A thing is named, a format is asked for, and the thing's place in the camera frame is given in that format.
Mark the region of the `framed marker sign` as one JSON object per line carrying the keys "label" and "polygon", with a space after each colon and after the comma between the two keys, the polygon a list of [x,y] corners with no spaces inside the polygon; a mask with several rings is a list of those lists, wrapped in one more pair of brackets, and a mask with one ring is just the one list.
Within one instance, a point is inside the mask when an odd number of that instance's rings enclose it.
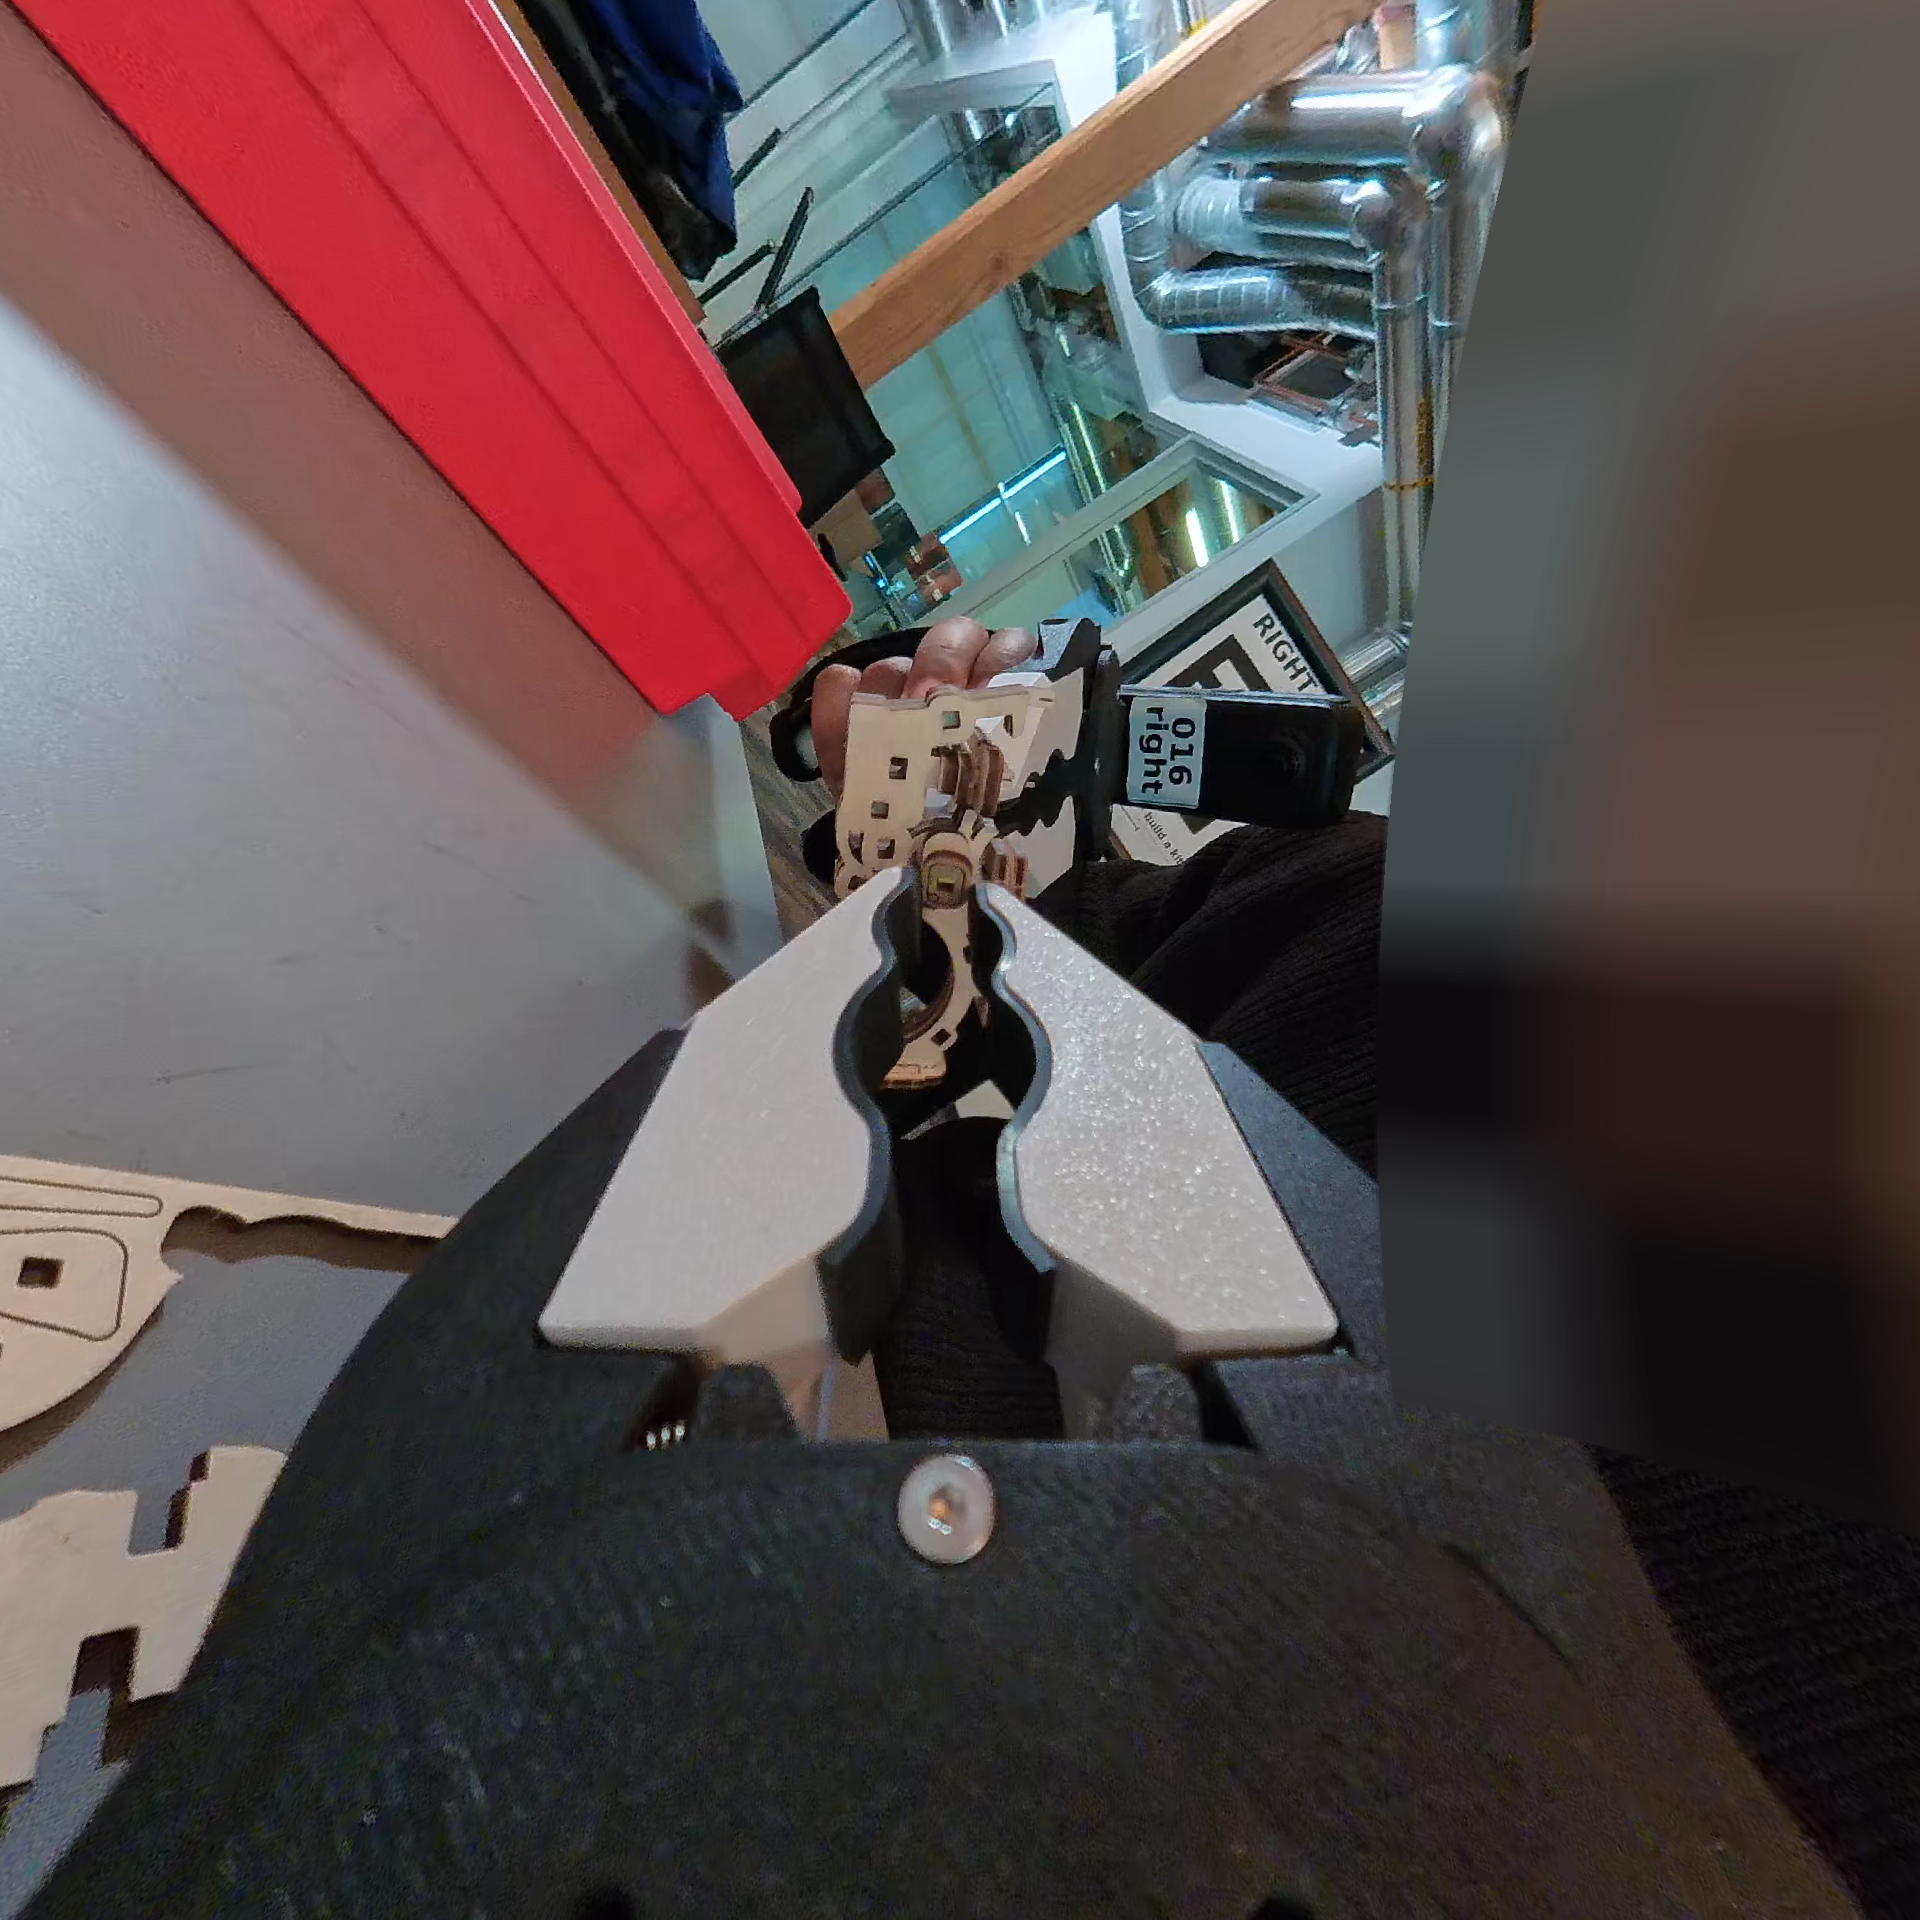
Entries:
{"label": "framed marker sign", "polygon": [[[1302,688],[1304,649],[1313,640],[1329,651],[1357,696],[1300,596],[1279,567],[1265,563],[1143,648],[1119,676],[1125,684],[1150,686]],[[1181,814],[1153,808],[1114,808],[1111,847],[1117,858],[1176,866],[1238,826],[1247,823],[1188,823]]]}

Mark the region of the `person's black sweater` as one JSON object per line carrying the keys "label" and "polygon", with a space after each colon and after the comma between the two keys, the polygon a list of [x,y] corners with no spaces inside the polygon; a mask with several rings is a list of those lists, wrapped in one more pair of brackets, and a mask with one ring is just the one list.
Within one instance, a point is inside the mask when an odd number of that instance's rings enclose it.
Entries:
{"label": "person's black sweater", "polygon": [[1591,1449],[1741,1752],[1860,1911],[1917,1915],[1917,1540]]}

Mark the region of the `pale wooden model assembly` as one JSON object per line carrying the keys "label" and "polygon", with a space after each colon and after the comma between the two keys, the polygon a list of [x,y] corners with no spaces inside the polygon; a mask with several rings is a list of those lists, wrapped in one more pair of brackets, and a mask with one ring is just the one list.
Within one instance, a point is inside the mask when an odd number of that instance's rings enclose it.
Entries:
{"label": "pale wooden model assembly", "polygon": [[1037,676],[917,703],[857,696],[831,822],[833,894],[914,865],[938,835],[957,835],[966,858],[991,839],[1024,855],[1028,800],[1050,761],[1071,754],[1073,734],[1065,696]]}

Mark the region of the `wooden beam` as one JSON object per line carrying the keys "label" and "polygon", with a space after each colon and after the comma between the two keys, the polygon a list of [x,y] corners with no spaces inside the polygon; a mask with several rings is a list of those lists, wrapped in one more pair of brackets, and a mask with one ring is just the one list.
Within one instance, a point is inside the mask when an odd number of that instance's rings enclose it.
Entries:
{"label": "wooden beam", "polygon": [[1238,3],[830,316],[854,385],[898,371],[1376,7]]}

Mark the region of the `laser-cut plywood sheet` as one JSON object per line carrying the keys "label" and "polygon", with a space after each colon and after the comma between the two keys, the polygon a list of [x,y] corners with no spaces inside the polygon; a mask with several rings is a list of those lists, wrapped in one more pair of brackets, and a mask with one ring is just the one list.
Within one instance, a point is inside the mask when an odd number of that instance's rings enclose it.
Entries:
{"label": "laser-cut plywood sheet", "polygon": [[386,1248],[441,1242],[454,1216],[167,1172],[1,1158],[4,1467],[41,1452],[154,1327],[191,1216]]}

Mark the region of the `small wooden gear part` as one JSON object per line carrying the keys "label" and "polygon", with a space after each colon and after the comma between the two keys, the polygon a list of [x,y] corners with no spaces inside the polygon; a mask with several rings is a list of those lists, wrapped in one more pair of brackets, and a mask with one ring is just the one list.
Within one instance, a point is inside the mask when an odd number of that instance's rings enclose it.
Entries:
{"label": "small wooden gear part", "polygon": [[966,1030],[991,1020],[973,944],[973,894],[983,844],[957,831],[873,838],[877,866],[909,874],[914,926],[898,964],[903,1046],[887,1091],[936,1089]]}

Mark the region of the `stepped plywood piece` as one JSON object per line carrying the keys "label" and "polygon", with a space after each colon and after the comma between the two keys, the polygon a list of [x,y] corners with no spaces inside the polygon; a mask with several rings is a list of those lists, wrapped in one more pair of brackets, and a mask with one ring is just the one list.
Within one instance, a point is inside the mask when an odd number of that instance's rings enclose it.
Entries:
{"label": "stepped plywood piece", "polygon": [[177,1539],[135,1553],[135,1492],[64,1492],[1,1524],[1,1787],[28,1785],[84,1642],[133,1635],[135,1702],[181,1688],[282,1467],[212,1448],[182,1489]]}

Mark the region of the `black monitor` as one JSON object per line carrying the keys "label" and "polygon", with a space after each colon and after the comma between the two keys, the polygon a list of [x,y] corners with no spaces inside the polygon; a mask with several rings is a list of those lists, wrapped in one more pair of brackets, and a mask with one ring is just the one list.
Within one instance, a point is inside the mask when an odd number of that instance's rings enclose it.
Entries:
{"label": "black monitor", "polygon": [[799,495],[805,527],[815,527],[896,456],[815,288],[799,288],[734,330],[716,356]]}

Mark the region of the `person's right forearm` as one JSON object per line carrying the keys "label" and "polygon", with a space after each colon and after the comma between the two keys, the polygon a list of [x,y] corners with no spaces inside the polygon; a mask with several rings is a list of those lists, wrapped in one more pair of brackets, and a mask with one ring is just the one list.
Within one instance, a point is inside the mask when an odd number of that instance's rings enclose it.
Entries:
{"label": "person's right forearm", "polygon": [[1033,906],[1376,1177],[1384,838],[1384,817],[1360,810],[1246,826],[1176,866],[1086,865]]}

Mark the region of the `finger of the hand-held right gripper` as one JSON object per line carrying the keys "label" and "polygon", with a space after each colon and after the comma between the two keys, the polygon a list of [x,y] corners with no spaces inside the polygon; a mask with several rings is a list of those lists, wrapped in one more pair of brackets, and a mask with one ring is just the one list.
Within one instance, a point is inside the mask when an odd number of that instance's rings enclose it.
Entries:
{"label": "finger of the hand-held right gripper", "polygon": [[998,754],[997,839],[1025,883],[1055,883],[1087,858],[1096,730],[1086,692],[988,692],[981,736]]}

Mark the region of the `dark blue jacket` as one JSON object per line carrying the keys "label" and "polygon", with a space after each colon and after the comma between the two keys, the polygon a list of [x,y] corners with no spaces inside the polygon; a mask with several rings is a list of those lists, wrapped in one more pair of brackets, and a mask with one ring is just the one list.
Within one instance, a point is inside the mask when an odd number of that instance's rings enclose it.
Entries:
{"label": "dark blue jacket", "polygon": [[695,3],[520,3],[567,97],[687,282],[735,248],[741,92]]}

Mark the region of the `person's right hand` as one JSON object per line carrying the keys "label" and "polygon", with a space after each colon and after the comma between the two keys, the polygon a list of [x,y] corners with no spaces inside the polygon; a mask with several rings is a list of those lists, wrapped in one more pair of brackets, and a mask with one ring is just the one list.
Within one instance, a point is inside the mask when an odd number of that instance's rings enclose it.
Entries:
{"label": "person's right hand", "polygon": [[968,616],[953,616],[925,628],[904,665],[898,699],[924,703],[949,691],[984,688],[1040,658],[1031,631],[990,631]]}

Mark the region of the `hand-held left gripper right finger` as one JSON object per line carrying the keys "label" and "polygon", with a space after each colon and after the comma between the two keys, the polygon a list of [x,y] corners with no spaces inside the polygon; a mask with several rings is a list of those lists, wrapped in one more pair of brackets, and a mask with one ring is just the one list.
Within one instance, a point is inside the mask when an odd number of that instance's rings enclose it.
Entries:
{"label": "hand-held left gripper right finger", "polygon": [[998,886],[994,1011],[1033,1071],[997,1147],[1007,1235],[1048,1281],[1069,1438],[1141,1366],[1318,1353],[1336,1314],[1197,1039]]}

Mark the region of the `red plastic box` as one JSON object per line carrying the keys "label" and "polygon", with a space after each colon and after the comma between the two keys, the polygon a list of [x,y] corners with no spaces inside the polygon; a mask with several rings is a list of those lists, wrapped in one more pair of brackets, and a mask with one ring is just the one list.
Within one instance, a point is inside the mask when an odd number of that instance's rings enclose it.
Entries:
{"label": "red plastic box", "polygon": [[15,7],[650,707],[765,707],[848,596],[492,6]]}

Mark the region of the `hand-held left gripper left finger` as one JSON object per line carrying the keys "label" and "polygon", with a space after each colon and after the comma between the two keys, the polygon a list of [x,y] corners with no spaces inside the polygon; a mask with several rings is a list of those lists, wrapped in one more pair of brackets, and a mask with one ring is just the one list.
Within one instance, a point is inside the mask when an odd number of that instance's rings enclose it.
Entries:
{"label": "hand-held left gripper left finger", "polygon": [[917,887],[888,871],[669,1035],[545,1343],[758,1366],[805,1438],[887,1436],[873,1346],[904,1250],[877,1094],[914,958]]}

